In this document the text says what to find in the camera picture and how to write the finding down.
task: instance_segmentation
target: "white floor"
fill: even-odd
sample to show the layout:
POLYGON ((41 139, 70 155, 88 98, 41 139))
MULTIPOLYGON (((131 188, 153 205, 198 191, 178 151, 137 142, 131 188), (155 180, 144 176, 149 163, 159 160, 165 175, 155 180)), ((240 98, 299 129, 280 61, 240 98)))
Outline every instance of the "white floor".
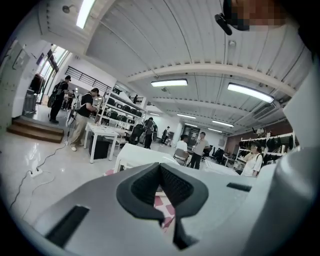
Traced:
MULTIPOLYGON (((18 193, 19 185, 28 170, 34 170, 42 164, 45 158, 65 145, 66 138, 61 144, 40 141, 23 136, 5 133, 0 138, 0 192, 4 201, 10 205, 18 193)), ((160 146, 152 143, 151 149, 174 155, 175 149, 169 146, 160 146)), ((23 219, 32 224, 37 216, 50 205, 54 204, 68 193, 82 184, 101 177, 106 171, 113 169, 116 164, 115 150, 113 160, 109 158, 95 160, 90 163, 88 147, 79 148, 73 152, 69 146, 59 149, 54 156, 49 157, 40 168, 45 171, 37 177, 27 175, 20 189, 20 194, 12 206, 14 214, 20 218, 25 214, 30 202, 31 205, 23 219), (42 183, 54 180, 34 188, 42 183)))

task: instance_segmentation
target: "white t-shirt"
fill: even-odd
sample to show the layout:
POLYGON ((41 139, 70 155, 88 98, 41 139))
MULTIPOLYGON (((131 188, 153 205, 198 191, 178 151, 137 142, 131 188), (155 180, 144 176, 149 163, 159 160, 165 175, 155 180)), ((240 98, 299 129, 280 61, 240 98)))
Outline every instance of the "white t-shirt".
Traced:
POLYGON ((209 147, 209 142, 206 141, 205 139, 204 140, 198 139, 198 141, 195 144, 194 153, 199 156, 202 156, 202 153, 204 152, 204 149, 206 147, 209 147))
POLYGON ((185 143, 183 140, 179 140, 179 141, 177 142, 175 148, 176 148, 176 149, 181 149, 181 150, 183 150, 183 151, 185 151, 185 152, 188 151, 188 145, 187 145, 187 143, 185 143))
POLYGON ((260 172, 263 158, 261 154, 258 157, 257 156, 257 154, 254 155, 253 158, 246 162, 241 176, 252 176, 254 174, 254 171, 260 172))

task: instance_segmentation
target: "white chair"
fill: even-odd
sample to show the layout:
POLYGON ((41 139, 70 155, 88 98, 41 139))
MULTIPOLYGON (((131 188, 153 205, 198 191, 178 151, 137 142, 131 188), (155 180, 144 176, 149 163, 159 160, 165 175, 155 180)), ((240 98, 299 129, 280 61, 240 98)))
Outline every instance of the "white chair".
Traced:
POLYGON ((186 157, 186 153, 181 148, 177 148, 175 150, 173 158, 183 161, 183 165, 182 166, 185 166, 186 162, 188 160, 188 156, 186 157))

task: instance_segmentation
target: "woman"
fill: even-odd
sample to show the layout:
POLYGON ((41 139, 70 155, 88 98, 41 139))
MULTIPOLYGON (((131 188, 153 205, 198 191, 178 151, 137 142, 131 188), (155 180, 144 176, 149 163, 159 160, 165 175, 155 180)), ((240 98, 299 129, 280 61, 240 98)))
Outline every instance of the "woman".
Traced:
POLYGON ((243 168, 241 176, 256 177, 258 172, 260 172, 261 165, 263 163, 261 145, 259 142, 254 141, 251 143, 251 152, 247 154, 243 160, 246 161, 246 164, 243 168))

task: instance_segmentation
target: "fluorescent light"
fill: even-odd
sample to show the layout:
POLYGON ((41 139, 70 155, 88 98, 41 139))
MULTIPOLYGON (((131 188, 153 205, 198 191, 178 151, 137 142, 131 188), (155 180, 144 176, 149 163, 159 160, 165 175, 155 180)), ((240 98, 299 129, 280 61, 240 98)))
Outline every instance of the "fluorescent light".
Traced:
POLYGON ((190 124, 190 123, 185 123, 185 125, 187 125, 187 126, 192 126, 192 127, 198 127, 198 126, 196 126, 196 125, 194 125, 194 124, 190 124))
POLYGON ((255 89, 251 89, 249 87, 242 86, 236 83, 232 83, 232 82, 229 83, 228 90, 241 93, 241 94, 246 94, 268 103, 271 103, 274 101, 274 98, 270 97, 269 95, 263 92, 260 92, 255 89))
POLYGON ((212 122, 213 122, 213 123, 216 123, 216 124, 219 124, 219 125, 234 127, 234 125, 228 124, 228 123, 225 123, 225 122, 219 122, 219 121, 215 121, 215 120, 212 120, 212 122))
POLYGON ((208 128, 208 130, 214 131, 214 132, 217 132, 217 133, 222 133, 222 131, 220 131, 220 130, 215 130, 215 129, 211 129, 211 128, 208 128))
POLYGON ((179 117, 196 119, 195 116, 190 116, 190 115, 185 115, 185 114, 176 114, 176 115, 179 116, 179 117))
POLYGON ((164 87, 164 86, 187 86, 187 79, 171 79, 151 82, 153 87, 164 87))
POLYGON ((94 5, 96 0, 83 0, 81 9, 79 11, 78 19, 76 20, 76 25, 83 29, 87 22, 87 18, 91 11, 92 6, 94 5))

